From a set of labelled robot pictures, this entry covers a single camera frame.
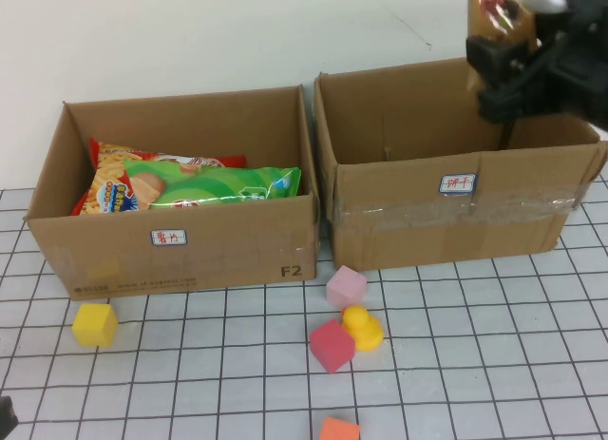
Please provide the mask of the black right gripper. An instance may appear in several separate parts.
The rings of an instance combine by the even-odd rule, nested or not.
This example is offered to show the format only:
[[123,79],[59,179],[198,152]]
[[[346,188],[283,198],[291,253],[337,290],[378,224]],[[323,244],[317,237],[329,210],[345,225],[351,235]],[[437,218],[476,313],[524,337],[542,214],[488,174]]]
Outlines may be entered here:
[[535,22],[541,46],[534,54],[527,39],[466,38],[466,60],[482,86],[480,116],[506,123],[568,113],[605,129],[607,11],[538,14]]

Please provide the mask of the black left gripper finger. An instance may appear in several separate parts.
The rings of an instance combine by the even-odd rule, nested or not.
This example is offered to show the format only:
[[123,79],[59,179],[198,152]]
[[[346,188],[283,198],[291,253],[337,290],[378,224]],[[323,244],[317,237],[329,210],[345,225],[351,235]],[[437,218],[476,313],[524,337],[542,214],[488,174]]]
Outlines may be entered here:
[[13,430],[17,426],[17,416],[9,396],[0,397],[0,427],[2,430]]

